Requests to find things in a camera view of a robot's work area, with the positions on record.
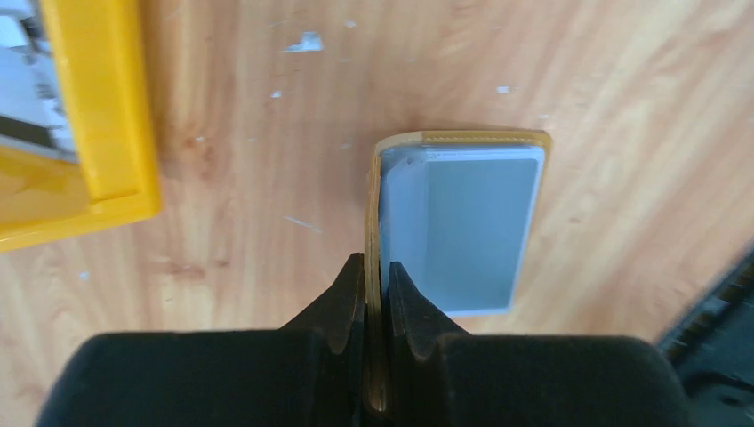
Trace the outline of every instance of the yellow bin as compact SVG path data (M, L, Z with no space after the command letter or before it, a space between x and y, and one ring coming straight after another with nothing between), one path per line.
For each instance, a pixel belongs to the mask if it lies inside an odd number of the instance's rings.
M79 164L0 147L0 251L160 209L138 2L42 4Z

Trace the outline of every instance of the yellow frame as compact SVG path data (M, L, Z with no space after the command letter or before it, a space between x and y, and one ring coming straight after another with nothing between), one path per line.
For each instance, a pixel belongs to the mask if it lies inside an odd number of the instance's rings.
M160 210L138 0L42 2L80 165L0 148L0 251Z

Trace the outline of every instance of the wooden surface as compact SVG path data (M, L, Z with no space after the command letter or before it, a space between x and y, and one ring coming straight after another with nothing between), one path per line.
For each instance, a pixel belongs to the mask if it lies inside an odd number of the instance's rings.
M0 427L93 334L283 324L361 250L394 133L555 140L514 311L475 332L652 340L754 236L754 2L150 0L144 26L164 211L0 255ZM322 52L280 52L307 30Z

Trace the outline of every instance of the black object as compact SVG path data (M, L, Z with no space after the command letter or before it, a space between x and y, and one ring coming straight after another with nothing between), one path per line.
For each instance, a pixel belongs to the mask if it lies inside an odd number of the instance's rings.
M689 426L655 348L631 338L475 336L393 263L388 417L365 409L363 255L277 331L107 334L54 386L38 425Z
M754 425L754 251L658 344L700 427Z

